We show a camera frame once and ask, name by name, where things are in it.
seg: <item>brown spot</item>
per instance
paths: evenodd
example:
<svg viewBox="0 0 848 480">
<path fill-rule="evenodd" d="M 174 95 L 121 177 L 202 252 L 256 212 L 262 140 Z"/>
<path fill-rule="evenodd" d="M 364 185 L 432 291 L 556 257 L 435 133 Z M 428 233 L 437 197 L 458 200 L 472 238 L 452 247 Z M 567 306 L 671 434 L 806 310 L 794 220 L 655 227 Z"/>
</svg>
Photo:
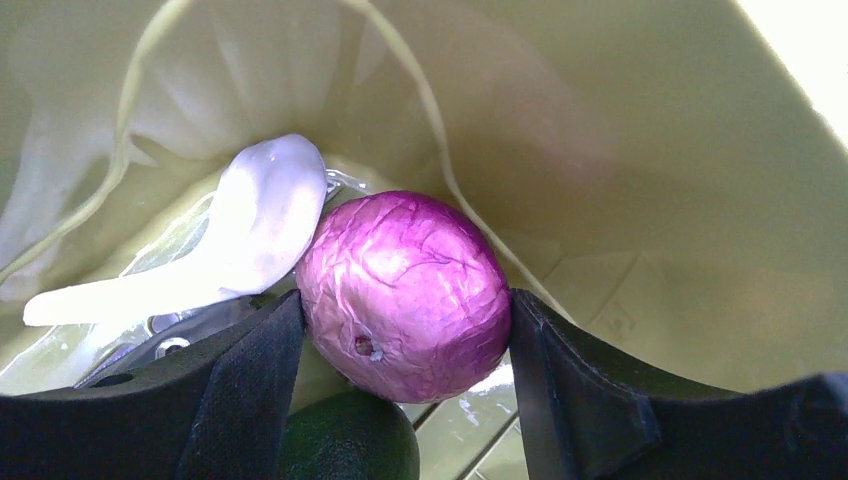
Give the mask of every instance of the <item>brown spot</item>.
<svg viewBox="0 0 848 480">
<path fill-rule="evenodd" d="M 371 339 L 364 335 L 360 335 L 353 340 L 353 346 L 356 348 L 356 353 L 360 355 L 368 355 L 370 356 L 374 353 L 374 344 L 371 343 Z"/>
</svg>

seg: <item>spoon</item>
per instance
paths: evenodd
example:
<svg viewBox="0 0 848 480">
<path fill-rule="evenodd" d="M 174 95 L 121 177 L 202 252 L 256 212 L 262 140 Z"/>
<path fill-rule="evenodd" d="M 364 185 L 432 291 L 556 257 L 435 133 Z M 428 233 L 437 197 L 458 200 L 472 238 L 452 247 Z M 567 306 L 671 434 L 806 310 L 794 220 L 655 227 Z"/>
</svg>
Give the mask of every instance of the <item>spoon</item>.
<svg viewBox="0 0 848 480">
<path fill-rule="evenodd" d="M 39 294 L 24 307 L 24 324 L 137 321 L 261 293 L 306 252 L 326 192 L 324 160 L 306 138 L 247 147 L 221 174 L 194 250 L 144 272 Z"/>
</svg>

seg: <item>purple ball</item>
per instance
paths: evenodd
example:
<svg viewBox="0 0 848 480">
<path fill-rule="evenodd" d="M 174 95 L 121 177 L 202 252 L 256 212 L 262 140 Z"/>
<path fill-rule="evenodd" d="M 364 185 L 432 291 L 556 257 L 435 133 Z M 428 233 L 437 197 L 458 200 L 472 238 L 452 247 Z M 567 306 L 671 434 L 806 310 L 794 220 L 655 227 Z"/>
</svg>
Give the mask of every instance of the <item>purple ball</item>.
<svg viewBox="0 0 848 480">
<path fill-rule="evenodd" d="M 494 252 L 465 215 L 425 195 L 339 206 L 295 272 L 315 347 L 388 400 L 459 395 L 506 351 L 510 292 Z"/>
</svg>

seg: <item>beige container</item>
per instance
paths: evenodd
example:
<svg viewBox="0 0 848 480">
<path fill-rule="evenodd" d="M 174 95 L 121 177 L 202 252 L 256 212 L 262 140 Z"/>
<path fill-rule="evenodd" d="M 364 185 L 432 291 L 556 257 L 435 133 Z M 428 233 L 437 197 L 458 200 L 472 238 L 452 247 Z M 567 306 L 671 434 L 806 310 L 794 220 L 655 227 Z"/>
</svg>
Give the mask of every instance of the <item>beige container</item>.
<svg viewBox="0 0 848 480">
<path fill-rule="evenodd" d="M 513 286 L 651 364 L 743 392 L 848 368 L 845 149 L 734 2 L 162 3 L 0 6 L 0 267 L 129 162 L 0 286 L 0 392 L 120 333 L 24 328 L 27 299 L 117 275 L 288 132 L 476 212 Z"/>
</svg>

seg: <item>dark green fruit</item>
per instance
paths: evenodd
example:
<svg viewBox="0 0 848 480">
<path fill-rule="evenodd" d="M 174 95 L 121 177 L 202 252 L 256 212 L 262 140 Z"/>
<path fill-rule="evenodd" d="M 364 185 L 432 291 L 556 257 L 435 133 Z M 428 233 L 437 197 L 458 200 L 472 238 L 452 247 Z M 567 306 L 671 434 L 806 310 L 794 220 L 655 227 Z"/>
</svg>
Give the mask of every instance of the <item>dark green fruit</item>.
<svg viewBox="0 0 848 480">
<path fill-rule="evenodd" d="M 415 430 L 392 402 L 355 391 L 291 415 L 283 438 L 284 480 L 418 480 Z"/>
</svg>

